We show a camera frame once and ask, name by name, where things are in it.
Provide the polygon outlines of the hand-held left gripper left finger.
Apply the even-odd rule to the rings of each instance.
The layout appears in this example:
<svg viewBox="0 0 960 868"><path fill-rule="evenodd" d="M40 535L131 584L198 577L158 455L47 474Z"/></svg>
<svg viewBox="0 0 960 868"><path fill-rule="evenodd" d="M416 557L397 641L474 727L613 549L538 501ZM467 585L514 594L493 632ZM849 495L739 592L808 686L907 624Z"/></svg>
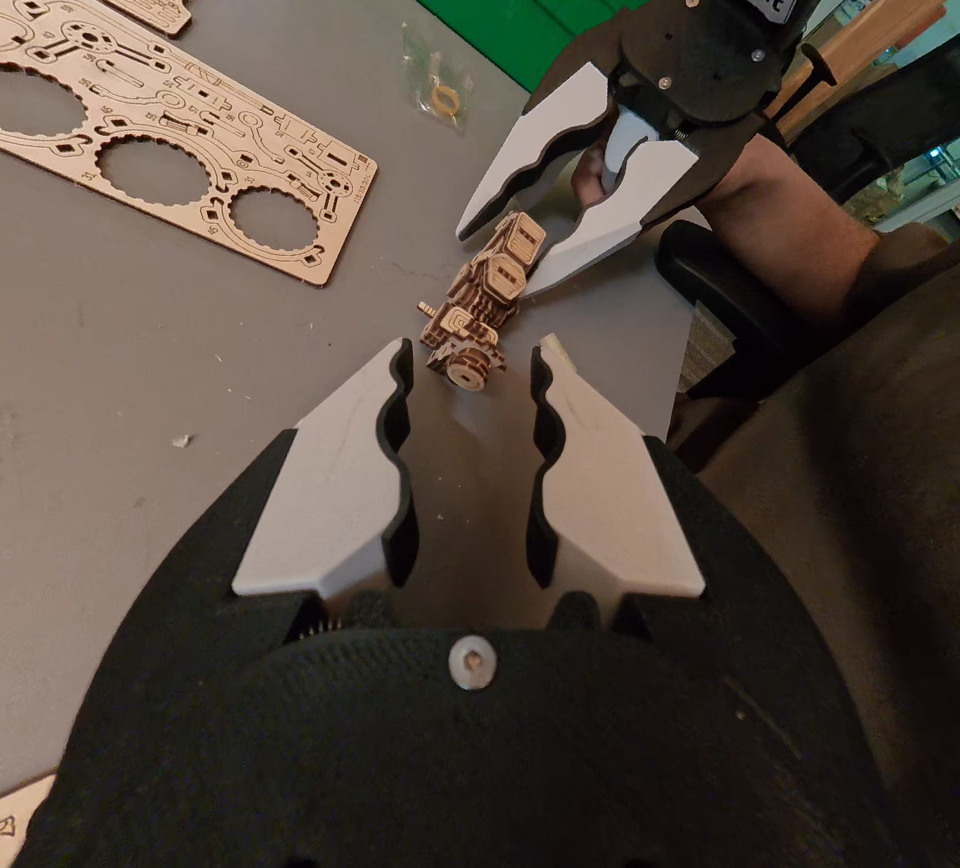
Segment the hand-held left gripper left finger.
<svg viewBox="0 0 960 868"><path fill-rule="evenodd" d="M405 586L417 559L417 517L400 455L413 384L413 345L397 338L295 425L234 594L350 597Z"/></svg>

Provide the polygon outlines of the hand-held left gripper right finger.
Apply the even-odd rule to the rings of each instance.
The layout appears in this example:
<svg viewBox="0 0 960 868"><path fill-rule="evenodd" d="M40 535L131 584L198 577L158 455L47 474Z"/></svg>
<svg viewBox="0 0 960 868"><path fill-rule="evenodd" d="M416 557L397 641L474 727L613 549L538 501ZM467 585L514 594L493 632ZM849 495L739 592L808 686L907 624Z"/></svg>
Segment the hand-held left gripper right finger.
<svg viewBox="0 0 960 868"><path fill-rule="evenodd" d="M545 591L699 597L706 582L655 467L652 441L558 345L531 356L534 475L527 564Z"/></svg>

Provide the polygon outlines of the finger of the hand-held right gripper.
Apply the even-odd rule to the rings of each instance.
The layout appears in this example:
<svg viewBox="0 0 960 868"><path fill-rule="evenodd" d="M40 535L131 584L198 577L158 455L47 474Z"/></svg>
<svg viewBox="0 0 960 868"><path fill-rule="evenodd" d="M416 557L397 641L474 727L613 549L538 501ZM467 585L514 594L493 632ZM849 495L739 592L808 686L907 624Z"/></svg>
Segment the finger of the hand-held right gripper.
<svg viewBox="0 0 960 868"><path fill-rule="evenodd" d="M618 186L587 207L573 232L553 245L530 274L523 298L562 284L629 245L643 220L695 165L695 154L678 141L643 142L626 158Z"/></svg>
<svg viewBox="0 0 960 868"><path fill-rule="evenodd" d="M609 109L609 78L588 62L522 113L467 203L456 237L461 241L472 237L517 194L540 183L553 162L582 149Z"/></svg>

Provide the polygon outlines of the wooden engine model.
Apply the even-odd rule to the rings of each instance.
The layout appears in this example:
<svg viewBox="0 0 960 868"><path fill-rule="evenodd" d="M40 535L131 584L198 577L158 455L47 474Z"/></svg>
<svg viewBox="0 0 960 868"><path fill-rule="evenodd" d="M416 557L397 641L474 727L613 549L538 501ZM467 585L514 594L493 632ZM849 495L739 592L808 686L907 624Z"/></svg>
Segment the wooden engine model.
<svg viewBox="0 0 960 868"><path fill-rule="evenodd" d="M499 329L517 313L545 239L528 214L510 213L462 266L439 308L417 305L427 318L418 340L430 350L429 370L469 392L482 391L493 370L506 370Z"/></svg>

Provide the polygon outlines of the wooden sheet with round holes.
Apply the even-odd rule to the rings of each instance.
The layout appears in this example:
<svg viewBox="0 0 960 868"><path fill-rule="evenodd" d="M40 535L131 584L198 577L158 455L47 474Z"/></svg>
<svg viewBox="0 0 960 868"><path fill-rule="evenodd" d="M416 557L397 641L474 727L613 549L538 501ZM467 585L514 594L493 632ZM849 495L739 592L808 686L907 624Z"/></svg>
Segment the wooden sheet with round holes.
<svg viewBox="0 0 960 868"><path fill-rule="evenodd" d="M1 2L2 67L70 91L84 110L66 133L3 129L3 153L312 287L329 283L374 161L101 0ZM148 202L107 179L106 150L146 141L198 163L208 187L197 201ZM274 249L237 226L238 200L266 193L302 206L313 239Z"/></svg>

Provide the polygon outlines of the wooden sheet with gear cutouts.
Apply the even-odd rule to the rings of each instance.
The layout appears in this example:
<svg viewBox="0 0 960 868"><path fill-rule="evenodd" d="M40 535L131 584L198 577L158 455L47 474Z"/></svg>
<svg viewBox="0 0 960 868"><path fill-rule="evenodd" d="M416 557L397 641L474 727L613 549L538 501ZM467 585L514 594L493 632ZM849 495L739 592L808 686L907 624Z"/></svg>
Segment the wooden sheet with gear cutouts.
<svg viewBox="0 0 960 868"><path fill-rule="evenodd" d="M56 773L35 778L1 797L1 867L10 867L22 850L31 819L49 796Z"/></svg>

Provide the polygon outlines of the person's right forearm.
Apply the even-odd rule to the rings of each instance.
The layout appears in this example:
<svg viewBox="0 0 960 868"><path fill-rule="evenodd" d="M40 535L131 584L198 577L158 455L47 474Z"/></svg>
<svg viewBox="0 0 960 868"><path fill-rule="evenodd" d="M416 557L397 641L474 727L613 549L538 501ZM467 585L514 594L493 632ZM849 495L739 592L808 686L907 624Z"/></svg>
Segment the person's right forearm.
<svg viewBox="0 0 960 868"><path fill-rule="evenodd" d="M858 276L880 244L761 134L698 208L741 265L822 329L841 325Z"/></svg>

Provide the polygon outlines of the grey desk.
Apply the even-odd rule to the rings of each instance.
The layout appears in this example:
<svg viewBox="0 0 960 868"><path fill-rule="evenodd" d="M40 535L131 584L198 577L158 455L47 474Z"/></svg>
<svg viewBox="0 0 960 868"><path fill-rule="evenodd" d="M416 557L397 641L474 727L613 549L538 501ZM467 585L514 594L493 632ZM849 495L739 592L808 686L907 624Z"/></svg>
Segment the grey desk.
<svg viewBox="0 0 960 868"><path fill-rule="evenodd" d="M526 92L414 0L194 0L178 44L371 157L378 174L314 289L2 156L2 794L58 765L92 675L150 575L277 433L437 306L454 228ZM402 23L473 78L462 133L414 110ZM663 438L691 308L649 233L503 329L508 370L469 394L415 347L419 552L405 626L539 626L524 534L530 355Z"/></svg>

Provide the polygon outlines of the person's right hand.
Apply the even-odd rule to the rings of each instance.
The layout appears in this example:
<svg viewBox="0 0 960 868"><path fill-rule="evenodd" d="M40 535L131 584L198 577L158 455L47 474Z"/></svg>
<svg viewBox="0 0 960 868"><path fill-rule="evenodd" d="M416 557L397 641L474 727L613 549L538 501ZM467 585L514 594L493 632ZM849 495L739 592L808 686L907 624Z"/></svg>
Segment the person's right hand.
<svg viewBox="0 0 960 868"><path fill-rule="evenodd" d="M618 187L618 177L606 164L607 142L598 141L581 155L570 177L580 214L602 203Z"/></svg>

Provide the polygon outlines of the black office chair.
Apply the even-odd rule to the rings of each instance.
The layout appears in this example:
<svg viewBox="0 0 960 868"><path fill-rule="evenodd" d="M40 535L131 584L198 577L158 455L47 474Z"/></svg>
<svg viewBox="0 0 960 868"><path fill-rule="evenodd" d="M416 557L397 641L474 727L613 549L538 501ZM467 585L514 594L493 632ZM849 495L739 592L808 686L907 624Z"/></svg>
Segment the black office chair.
<svg viewBox="0 0 960 868"><path fill-rule="evenodd" d="M708 229L671 223L660 236L654 263L679 295L702 305L732 336L732 355L686 390L691 399L762 402L819 353L816 331Z"/></svg>

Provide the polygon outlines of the clear plastic bag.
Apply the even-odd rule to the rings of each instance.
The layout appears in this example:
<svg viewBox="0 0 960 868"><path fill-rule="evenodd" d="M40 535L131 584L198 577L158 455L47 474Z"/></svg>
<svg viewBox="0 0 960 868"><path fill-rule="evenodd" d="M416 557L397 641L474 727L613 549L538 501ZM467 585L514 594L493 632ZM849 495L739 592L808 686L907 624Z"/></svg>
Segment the clear plastic bag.
<svg viewBox="0 0 960 868"><path fill-rule="evenodd" d="M450 58L410 22L401 26L401 60L409 101L414 110L438 124L462 133L470 118L474 95L474 79L457 58ZM435 84L445 84L459 92L461 111L456 118L438 116L430 106L430 91Z"/></svg>

